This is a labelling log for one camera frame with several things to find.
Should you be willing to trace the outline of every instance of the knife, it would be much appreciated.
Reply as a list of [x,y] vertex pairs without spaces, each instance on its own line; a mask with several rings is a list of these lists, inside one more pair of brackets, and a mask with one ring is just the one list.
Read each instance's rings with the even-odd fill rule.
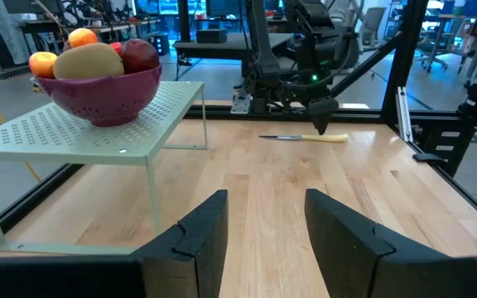
[[301,136],[258,136],[272,140],[287,140],[287,141],[318,141],[318,142],[345,142],[349,139],[347,134],[337,136],[313,136],[313,135],[301,135]]

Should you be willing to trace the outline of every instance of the purple colander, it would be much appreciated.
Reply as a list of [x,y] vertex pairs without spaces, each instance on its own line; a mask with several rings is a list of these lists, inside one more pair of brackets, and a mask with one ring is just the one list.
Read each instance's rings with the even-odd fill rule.
[[151,70],[98,79],[43,79],[38,83],[59,107],[98,127],[135,119],[156,95],[161,64]]

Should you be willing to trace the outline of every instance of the desk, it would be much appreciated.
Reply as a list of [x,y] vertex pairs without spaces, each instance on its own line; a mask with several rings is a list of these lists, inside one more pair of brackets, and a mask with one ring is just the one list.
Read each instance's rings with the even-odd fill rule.
[[[169,141],[191,142],[200,126],[183,120]],[[229,191],[220,297],[329,297],[306,228],[307,188],[450,256],[477,256],[477,212],[386,125],[331,123],[327,133],[349,134],[336,144],[258,138],[317,134],[311,123],[216,120],[208,129],[209,150],[164,150],[155,165],[165,227]],[[138,167],[86,166],[7,236],[140,247],[156,237],[145,180]]]
[[[430,55],[430,58],[428,59],[428,73],[431,71],[431,64],[433,63],[434,59],[436,58],[437,51],[439,48],[439,44],[441,43],[441,38],[443,37],[443,33],[445,32],[445,26],[446,23],[451,21],[451,20],[465,20],[467,18],[474,18],[477,20],[477,17],[467,17],[467,16],[455,16],[455,15],[450,15],[450,14],[441,14],[439,15],[439,31],[437,32],[437,37],[436,37],[436,45],[434,46],[434,49]],[[472,63],[470,64],[469,71],[467,73],[467,78],[470,79],[472,74],[474,73],[475,67],[477,65],[477,50],[475,52],[475,56],[472,60]]]
[[[278,46],[284,46],[290,40],[292,34],[288,33],[269,33],[270,46],[272,49]],[[248,61],[251,53],[246,51],[246,42],[244,41],[243,33],[228,33],[228,40],[222,43],[198,43],[177,41],[174,47],[180,55],[185,58],[206,58],[206,59],[226,59],[226,60],[241,60],[243,75],[248,73]]]
[[[141,34],[139,30],[140,26],[147,25],[150,31],[150,25],[156,24],[159,21],[160,21],[159,19],[151,19],[146,21],[137,21],[137,22],[128,22],[124,24],[118,24],[113,26],[113,31],[127,30],[129,27],[133,26],[136,28],[137,38],[141,38]],[[36,34],[44,33],[44,32],[54,32],[55,34],[60,34],[60,28],[52,20],[22,21],[22,22],[19,22],[19,27],[22,29],[23,37],[25,38],[26,46],[27,46],[27,49],[29,50],[29,54],[32,54],[32,51],[31,51],[31,47],[27,43],[27,38],[25,37],[26,34],[32,35],[33,41],[35,42],[37,49],[39,47],[39,42],[36,38]],[[90,29],[98,36],[100,36],[102,33],[107,33],[112,31],[112,28],[110,26],[87,26],[86,28]],[[77,28],[67,28],[69,32],[75,29]],[[56,54],[61,53],[61,50],[58,49],[58,45],[55,45],[55,49],[58,51]]]

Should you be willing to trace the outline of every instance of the white perforated shelf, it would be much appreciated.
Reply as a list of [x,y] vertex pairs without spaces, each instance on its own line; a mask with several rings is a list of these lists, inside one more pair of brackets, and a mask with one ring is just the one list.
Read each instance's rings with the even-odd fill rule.
[[94,127],[49,103],[0,126],[0,160],[145,166],[203,86],[161,82],[139,118],[118,127]]

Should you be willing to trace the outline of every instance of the chair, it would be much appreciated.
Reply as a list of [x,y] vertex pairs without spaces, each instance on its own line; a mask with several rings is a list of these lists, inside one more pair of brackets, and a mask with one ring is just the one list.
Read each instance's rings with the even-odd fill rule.
[[[358,39],[360,52],[376,49],[378,28],[385,12],[385,7],[370,7],[365,13]],[[369,46],[364,47],[364,43],[368,43],[364,41],[369,41]]]
[[431,65],[427,65],[427,61],[430,59],[431,53],[434,51],[434,48],[437,47],[436,57],[432,62],[437,62],[448,70],[448,63],[444,60],[437,58],[440,55],[446,55],[452,52],[452,46],[454,45],[454,39],[457,35],[457,32],[463,24],[462,20],[452,20],[450,23],[450,30],[448,33],[443,33],[439,45],[436,45],[437,32],[439,31],[438,26],[428,27],[428,30],[422,32],[423,39],[417,43],[417,51],[422,53],[423,58],[415,59],[414,62],[421,62],[424,69],[428,67],[428,72],[430,72]]

